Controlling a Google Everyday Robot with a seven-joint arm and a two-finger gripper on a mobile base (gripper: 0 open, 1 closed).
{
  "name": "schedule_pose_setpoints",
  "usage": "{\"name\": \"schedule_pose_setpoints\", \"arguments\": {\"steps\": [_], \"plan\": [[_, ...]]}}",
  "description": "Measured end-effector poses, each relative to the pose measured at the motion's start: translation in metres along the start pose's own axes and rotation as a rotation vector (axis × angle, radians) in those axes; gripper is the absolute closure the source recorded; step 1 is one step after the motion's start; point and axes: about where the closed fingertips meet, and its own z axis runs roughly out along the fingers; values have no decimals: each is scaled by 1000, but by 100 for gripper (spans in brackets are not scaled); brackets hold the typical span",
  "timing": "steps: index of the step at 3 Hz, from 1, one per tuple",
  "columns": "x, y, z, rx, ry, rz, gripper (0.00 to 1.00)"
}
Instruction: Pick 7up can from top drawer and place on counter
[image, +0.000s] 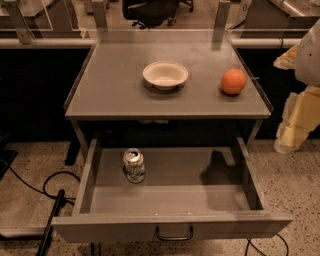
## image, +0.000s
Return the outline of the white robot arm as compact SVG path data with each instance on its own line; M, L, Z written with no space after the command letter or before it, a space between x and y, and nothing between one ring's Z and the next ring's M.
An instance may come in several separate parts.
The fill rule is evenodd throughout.
M300 94L291 93L287 98L276 133L274 149L287 154L298 150L320 125L320 21L273 65L293 69L295 78L307 85Z

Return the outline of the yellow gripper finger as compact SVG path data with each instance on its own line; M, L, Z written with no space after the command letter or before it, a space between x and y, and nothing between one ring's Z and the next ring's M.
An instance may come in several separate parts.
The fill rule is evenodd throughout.
M300 94L290 93L282 113L274 149L288 154L300 148L320 125L320 88L307 86Z
M294 69L296 66L298 48L299 44L292 46L281 56L276 58L276 60L273 62L273 66L282 70Z

